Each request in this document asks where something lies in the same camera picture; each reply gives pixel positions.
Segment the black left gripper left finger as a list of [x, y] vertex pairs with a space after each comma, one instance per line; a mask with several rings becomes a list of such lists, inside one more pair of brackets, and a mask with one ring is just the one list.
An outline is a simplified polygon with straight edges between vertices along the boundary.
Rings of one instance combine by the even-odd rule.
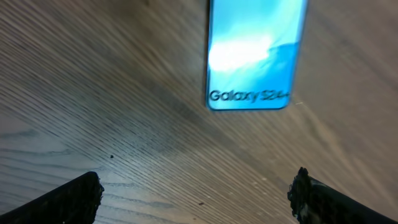
[[1, 215], [1, 224], [92, 224], [103, 192], [90, 171]]

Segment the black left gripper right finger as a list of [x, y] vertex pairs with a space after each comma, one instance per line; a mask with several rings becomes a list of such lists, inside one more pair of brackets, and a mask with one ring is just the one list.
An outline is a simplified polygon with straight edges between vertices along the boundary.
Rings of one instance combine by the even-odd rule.
[[397, 224], [309, 176], [304, 167], [289, 186], [287, 198], [300, 224]]

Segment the blue Galaxy smartphone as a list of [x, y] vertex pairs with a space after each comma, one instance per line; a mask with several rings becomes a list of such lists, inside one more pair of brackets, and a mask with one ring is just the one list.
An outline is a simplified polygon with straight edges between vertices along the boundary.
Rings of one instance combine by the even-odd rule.
[[206, 105], [280, 110], [292, 96], [307, 0], [210, 0]]

